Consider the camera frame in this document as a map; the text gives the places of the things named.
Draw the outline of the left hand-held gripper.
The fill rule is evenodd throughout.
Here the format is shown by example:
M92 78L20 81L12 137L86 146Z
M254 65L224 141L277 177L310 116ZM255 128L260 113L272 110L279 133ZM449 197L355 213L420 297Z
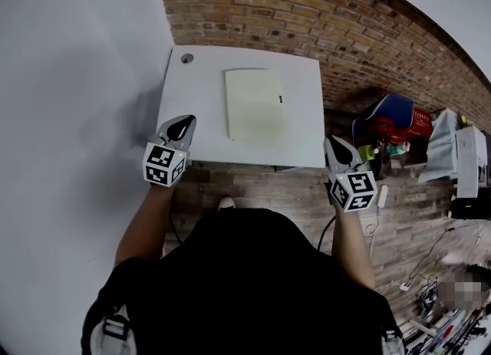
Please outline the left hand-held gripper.
M174 117L160 125L156 135L175 148L148 143L143 155L143 178L159 186L173 186L186 168L187 152L196 128L194 115Z

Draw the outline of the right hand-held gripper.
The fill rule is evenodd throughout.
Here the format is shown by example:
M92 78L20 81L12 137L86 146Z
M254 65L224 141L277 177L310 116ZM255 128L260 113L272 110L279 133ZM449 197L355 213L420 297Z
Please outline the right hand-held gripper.
M363 164L359 152L333 135L326 136L324 148L327 166L332 172L328 182L332 203L342 212L369 209L377 194L373 172L342 173Z

